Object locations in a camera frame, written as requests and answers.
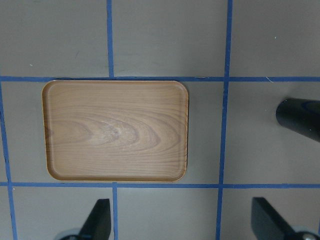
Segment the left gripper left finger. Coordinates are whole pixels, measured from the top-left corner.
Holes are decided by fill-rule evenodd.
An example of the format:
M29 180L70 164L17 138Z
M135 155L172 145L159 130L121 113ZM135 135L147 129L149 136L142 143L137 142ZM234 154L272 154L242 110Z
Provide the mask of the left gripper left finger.
M110 234L110 200L98 199L78 235L81 240L108 240Z

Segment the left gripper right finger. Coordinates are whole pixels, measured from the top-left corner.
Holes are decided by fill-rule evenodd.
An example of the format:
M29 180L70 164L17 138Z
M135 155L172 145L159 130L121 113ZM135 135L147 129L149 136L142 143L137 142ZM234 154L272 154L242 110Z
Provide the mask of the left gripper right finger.
M252 198L251 228L257 240L302 239L264 197Z

